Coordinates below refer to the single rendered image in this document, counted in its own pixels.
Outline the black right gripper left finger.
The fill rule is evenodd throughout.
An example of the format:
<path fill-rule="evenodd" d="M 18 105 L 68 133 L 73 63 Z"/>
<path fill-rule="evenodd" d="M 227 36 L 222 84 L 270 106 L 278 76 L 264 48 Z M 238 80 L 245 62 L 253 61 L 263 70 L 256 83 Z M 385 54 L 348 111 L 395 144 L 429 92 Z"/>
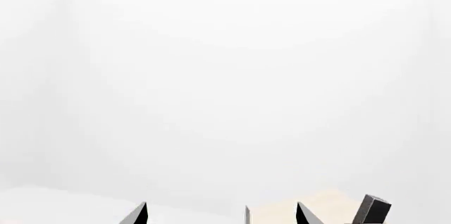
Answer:
<path fill-rule="evenodd" d="M 147 224 L 147 203 L 143 201 L 119 224 Z"/>

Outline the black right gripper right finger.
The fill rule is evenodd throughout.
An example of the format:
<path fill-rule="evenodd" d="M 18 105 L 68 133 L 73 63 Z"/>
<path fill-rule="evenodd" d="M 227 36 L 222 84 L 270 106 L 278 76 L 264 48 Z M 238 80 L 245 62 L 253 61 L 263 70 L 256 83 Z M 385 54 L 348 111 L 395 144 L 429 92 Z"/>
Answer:
<path fill-rule="evenodd" d="M 296 221 L 297 224 L 324 224 L 300 201 L 297 202 Z"/>

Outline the black square wine rack post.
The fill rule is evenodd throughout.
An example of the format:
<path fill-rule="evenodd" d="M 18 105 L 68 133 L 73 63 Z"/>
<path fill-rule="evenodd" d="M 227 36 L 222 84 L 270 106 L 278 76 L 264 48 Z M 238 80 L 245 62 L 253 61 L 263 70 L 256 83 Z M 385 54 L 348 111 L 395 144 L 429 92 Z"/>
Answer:
<path fill-rule="evenodd" d="M 366 194 L 352 224 L 384 224 L 391 206 L 386 200 Z"/>

